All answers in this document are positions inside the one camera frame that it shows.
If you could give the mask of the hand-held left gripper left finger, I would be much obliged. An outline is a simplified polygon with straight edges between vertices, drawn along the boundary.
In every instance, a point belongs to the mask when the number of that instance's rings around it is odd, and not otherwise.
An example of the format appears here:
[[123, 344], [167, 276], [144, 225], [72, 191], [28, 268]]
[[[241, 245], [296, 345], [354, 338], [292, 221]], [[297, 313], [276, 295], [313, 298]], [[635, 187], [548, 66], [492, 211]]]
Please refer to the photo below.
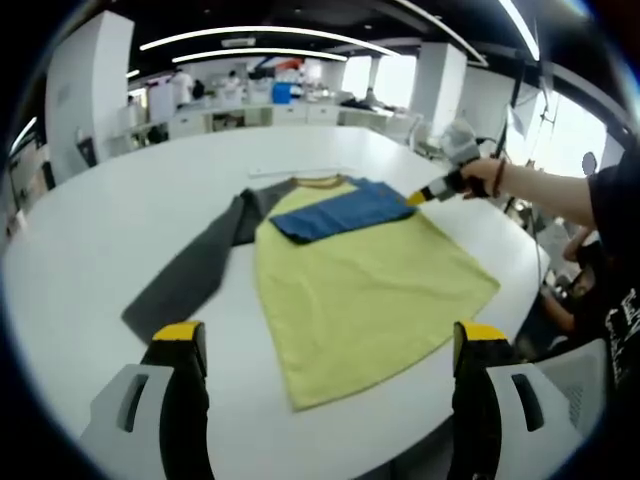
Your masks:
[[212, 479], [205, 326], [159, 330], [90, 404], [79, 443], [111, 479]]

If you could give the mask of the person's right hand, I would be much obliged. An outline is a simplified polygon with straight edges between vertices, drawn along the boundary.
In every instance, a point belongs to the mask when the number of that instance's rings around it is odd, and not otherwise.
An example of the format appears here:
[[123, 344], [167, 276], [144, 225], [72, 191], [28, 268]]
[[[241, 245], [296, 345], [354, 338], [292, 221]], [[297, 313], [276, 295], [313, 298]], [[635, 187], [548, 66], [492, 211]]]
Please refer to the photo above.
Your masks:
[[495, 198], [499, 194], [496, 186], [502, 161], [492, 157], [483, 157], [466, 164], [461, 170], [461, 175], [467, 183], [471, 179], [479, 180], [483, 185], [483, 194], [476, 194], [472, 188], [468, 188], [463, 198], [465, 200], [474, 198]]

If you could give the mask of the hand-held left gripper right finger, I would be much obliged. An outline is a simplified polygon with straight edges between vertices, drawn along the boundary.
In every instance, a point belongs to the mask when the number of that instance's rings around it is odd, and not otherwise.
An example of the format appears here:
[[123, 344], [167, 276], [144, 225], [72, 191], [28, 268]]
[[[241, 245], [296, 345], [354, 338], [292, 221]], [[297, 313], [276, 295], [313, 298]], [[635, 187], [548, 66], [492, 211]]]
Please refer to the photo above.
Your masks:
[[451, 479], [548, 479], [584, 441], [569, 400], [497, 328], [454, 325]]

